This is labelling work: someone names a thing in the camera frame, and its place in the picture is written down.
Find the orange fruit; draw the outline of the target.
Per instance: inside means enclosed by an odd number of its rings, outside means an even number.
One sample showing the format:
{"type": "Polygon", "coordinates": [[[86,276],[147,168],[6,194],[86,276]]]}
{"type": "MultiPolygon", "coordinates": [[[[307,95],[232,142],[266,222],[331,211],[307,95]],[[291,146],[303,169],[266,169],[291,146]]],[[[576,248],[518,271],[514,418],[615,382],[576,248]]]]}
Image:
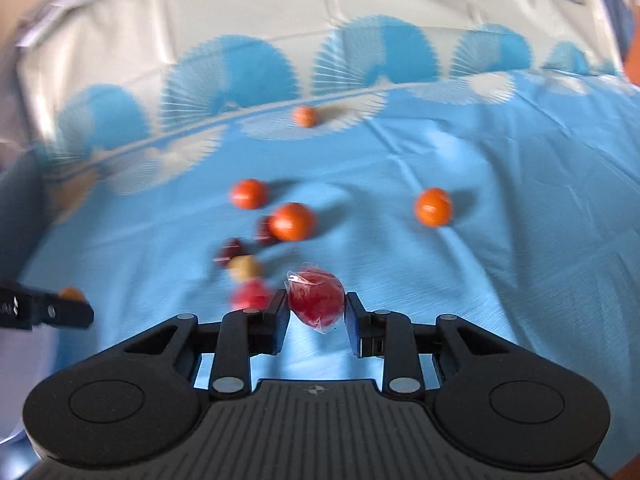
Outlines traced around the orange fruit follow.
{"type": "Polygon", "coordinates": [[[296,125],[302,128],[314,128],[319,122],[317,110],[310,105],[299,105],[295,107],[292,117],[296,125]]]}

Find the orange tangerine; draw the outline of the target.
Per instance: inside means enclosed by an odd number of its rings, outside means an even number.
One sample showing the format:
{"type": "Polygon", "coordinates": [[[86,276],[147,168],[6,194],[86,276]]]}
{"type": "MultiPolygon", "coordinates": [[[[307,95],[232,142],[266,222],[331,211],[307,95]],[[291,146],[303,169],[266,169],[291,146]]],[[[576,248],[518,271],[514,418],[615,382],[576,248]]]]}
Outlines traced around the orange tangerine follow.
{"type": "Polygon", "coordinates": [[[256,179],[236,182],[230,191],[230,200],[235,207],[240,209],[262,208],[269,200],[268,186],[256,179]]]}
{"type": "Polygon", "coordinates": [[[428,188],[414,202],[414,214],[424,226],[440,228],[452,220],[454,205],[442,188],[428,188]]]}
{"type": "Polygon", "coordinates": [[[279,206],[269,217],[270,232],[284,242],[300,242],[314,235],[317,219],[314,212],[301,203],[279,206]]]}

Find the dark red date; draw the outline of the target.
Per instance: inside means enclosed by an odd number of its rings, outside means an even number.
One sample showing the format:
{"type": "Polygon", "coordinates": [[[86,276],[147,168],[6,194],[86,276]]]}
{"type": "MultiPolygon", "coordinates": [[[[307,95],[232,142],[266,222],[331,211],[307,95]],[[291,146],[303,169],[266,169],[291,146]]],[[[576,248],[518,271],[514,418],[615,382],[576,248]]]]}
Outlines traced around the dark red date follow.
{"type": "Polygon", "coordinates": [[[248,249],[242,240],[236,237],[229,238],[214,255],[214,263],[221,268],[226,268],[234,258],[247,255],[248,249]]]}
{"type": "Polygon", "coordinates": [[[270,217],[265,216],[258,220],[255,232],[256,243],[260,246],[271,246],[279,241],[276,234],[270,228],[270,217]]]}

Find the tan longan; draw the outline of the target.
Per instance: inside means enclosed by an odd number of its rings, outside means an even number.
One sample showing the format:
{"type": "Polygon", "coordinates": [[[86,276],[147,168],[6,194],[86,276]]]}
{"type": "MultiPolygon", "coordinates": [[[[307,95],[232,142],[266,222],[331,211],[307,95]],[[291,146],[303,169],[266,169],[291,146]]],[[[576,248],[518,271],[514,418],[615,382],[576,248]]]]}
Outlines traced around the tan longan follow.
{"type": "Polygon", "coordinates": [[[65,287],[58,292],[58,296],[60,296],[64,300],[68,301],[80,301],[85,302],[86,297],[84,293],[75,287],[65,287]]]}
{"type": "Polygon", "coordinates": [[[241,284],[262,277],[262,266],[252,255],[236,256],[227,266],[230,278],[241,284]]]}

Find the blue fan-pattern cloth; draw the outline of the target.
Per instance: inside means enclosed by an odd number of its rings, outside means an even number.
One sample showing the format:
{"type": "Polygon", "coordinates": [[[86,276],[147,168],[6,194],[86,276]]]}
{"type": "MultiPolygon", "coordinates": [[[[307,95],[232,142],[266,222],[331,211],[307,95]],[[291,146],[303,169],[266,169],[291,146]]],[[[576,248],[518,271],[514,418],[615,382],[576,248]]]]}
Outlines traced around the blue fan-pattern cloth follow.
{"type": "Polygon", "coordinates": [[[492,0],[484,21],[427,0],[333,23],[323,0],[99,0],[2,60],[50,224],[20,278],[75,286],[88,330],[1,337],[2,422],[41,379],[181,312],[213,321],[225,240],[256,179],[302,203],[310,240],[257,249],[270,284],[334,274],[370,307],[454,313],[600,387],[597,462],[639,452],[639,89],[624,0],[492,0]],[[296,125],[299,105],[319,114],[296,125]],[[424,226],[428,188],[454,216],[424,226]]]}

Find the red fruit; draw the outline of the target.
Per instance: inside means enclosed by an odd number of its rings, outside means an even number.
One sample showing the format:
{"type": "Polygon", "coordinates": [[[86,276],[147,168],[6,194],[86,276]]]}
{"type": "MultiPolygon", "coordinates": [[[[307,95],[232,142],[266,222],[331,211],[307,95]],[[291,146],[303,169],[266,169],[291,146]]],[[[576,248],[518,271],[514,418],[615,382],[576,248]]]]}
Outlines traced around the red fruit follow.
{"type": "Polygon", "coordinates": [[[273,296],[272,288],[261,278],[252,278],[235,287],[231,295],[232,310],[265,310],[273,296]]]}
{"type": "Polygon", "coordinates": [[[334,274],[318,266],[288,271],[285,289],[290,310],[316,332],[326,333],[344,314],[343,284],[334,274]]]}

